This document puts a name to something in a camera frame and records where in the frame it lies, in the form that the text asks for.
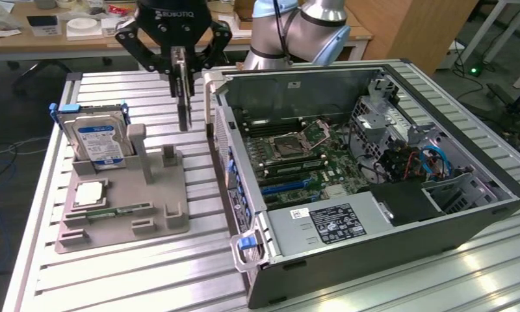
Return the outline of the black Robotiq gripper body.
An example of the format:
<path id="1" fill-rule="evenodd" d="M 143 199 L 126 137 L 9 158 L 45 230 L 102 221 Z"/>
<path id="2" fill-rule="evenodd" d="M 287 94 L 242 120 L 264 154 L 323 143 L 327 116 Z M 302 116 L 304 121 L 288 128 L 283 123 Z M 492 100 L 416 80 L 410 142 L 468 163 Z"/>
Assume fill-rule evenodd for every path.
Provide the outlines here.
<path id="1" fill-rule="evenodd" d="M 207 1 L 136 1 L 136 22 L 160 47 L 195 47 L 211 25 Z"/>

